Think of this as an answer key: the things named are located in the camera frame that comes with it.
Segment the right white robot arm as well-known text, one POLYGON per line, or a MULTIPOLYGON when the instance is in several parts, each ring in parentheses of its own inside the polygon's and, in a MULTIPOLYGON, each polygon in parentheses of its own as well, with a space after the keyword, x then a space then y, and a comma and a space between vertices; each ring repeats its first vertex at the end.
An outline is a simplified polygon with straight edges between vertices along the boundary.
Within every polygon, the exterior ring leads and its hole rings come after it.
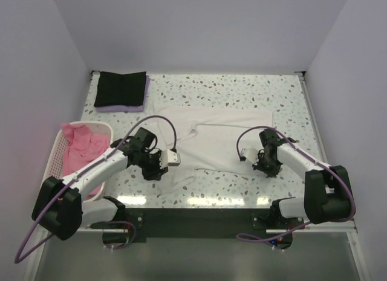
POLYGON ((273 130, 263 130, 259 138, 263 149, 257 152, 255 170, 274 178, 286 165, 304 182, 303 197, 272 202, 272 226, 284 228, 291 218, 307 218, 313 224, 353 218, 356 206, 346 168, 319 162, 293 140, 280 138, 273 130))

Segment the white t shirt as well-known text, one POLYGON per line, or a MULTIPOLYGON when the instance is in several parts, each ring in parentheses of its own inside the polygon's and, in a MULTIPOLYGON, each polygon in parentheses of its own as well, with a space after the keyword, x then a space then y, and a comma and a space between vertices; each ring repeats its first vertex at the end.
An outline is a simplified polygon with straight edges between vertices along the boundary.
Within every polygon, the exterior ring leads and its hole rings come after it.
POLYGON ((181 163, 170 168, 158 188, 170 193, 196 180, 197 170, 253 174, 251 165, 239 160, 237 149, 261 149, 259 132, 238 137, 255 126, 272 126, 269 111, 233 108, 205 108, 153 103, 151 111, 169 121, 156 119, 149 127, 158 137, 161 149, 175 146, 181 163))

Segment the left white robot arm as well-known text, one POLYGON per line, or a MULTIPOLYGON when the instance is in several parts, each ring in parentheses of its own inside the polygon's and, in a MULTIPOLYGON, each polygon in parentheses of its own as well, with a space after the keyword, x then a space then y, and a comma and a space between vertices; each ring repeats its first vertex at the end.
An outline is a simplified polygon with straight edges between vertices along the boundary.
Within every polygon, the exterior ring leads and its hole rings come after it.
POLYGON ((129 166, 141 168, 147 181, 159 181, 168 167, 180 163, 175 149, 153 152, 156 136, 140 128, 111 147, 82 169, 57 179, 47 178, 40 189, 32 219, 61 240, 69 239, 80 227, 106 222, 119 228, 125 222, 125 206, 114 198, 91 201, 87 196, 110 177, 129 166))

